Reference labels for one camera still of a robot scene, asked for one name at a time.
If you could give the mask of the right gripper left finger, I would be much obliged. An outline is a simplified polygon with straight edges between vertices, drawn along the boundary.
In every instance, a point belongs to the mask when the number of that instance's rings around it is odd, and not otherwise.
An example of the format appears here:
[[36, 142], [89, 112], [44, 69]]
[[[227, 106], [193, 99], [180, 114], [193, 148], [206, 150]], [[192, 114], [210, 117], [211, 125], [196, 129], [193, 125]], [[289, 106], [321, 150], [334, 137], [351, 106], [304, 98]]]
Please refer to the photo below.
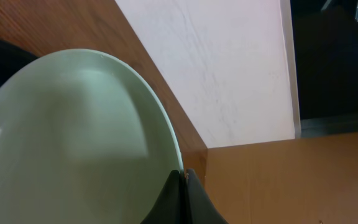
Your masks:
[[184, 224], [184, 193], [182, 174], [178, 170], [172, 170], [151, 211], [141, 224]]

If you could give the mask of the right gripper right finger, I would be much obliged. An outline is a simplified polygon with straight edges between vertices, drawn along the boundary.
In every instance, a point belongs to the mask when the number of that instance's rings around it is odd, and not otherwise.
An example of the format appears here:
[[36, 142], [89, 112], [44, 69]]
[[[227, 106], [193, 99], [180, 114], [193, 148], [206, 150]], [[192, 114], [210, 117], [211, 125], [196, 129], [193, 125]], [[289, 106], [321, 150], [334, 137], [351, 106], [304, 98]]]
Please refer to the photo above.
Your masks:
[[196, 172], [186, 170], [186, 209], [191, 224], [227, 224], [204, 190]]

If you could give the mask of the mint plate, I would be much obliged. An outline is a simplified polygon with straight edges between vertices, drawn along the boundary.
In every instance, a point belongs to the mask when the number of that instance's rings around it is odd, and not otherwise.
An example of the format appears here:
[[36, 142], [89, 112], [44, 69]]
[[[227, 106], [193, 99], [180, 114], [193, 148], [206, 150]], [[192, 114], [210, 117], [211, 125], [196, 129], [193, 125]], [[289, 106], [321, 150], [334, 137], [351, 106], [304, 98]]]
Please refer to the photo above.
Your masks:
[[62, 50], [0, 87], [0, 223], [140, 223], [173, 170], [163, 105], [116, 57]]

